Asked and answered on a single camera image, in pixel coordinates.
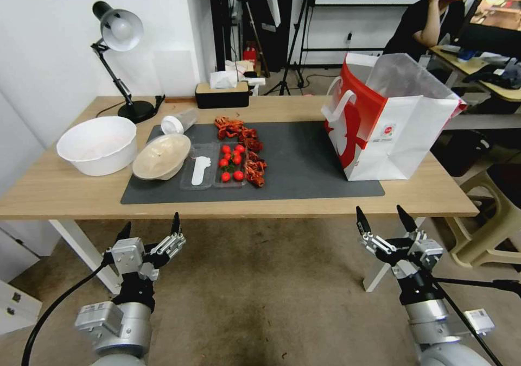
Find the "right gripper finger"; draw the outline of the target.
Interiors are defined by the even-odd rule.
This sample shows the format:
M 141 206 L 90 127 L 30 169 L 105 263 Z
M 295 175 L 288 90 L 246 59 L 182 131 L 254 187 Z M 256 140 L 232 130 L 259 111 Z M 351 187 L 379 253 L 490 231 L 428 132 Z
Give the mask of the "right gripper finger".
M 410 216 L 400 205 L 396 206 L 397 212 L 402 222 L 406 234 L 404 237 L 399 238 L 401 245 L 412 245 L 413 242 L 424 241 L 427 239 L 425 231 L 420 230 L 415 220 Z
M 355 210 L 360 242 L 364 248 L 376 257 L 397 257 L 397 247 L 372 232 L 360 206 L 357 206 Z

